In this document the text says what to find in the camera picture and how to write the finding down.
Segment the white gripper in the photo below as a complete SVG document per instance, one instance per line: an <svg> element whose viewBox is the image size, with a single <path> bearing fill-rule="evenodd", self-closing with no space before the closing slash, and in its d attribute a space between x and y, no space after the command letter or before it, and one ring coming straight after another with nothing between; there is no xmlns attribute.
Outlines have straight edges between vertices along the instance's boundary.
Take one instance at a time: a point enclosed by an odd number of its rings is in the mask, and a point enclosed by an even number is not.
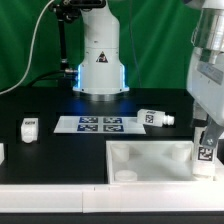
<svg viewBox="0 0 224 224"><path fill-rule="evenodd" d="M224 132L224 53L215 64L200 60L200 48L193 50L187 76L187 90L212 118L204 131L201 145L214 149Z"/></svg>

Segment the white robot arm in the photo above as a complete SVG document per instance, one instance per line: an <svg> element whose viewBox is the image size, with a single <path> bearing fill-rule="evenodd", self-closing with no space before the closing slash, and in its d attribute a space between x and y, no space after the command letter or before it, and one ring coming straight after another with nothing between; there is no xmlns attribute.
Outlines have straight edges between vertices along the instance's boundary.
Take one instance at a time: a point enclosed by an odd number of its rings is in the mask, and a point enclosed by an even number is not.
<svg viewBox="0 0 224 224"><path fill-rule="evenodd" d="M191 37L194 46L187 91L195 100L193 118L206 122L200 145L213 149L224 133L224 0L183 0L201 11ZM95 101L110 101L127 92L119 60L119 22L107 0L82 9L84 59L73 90Z"/></svg>

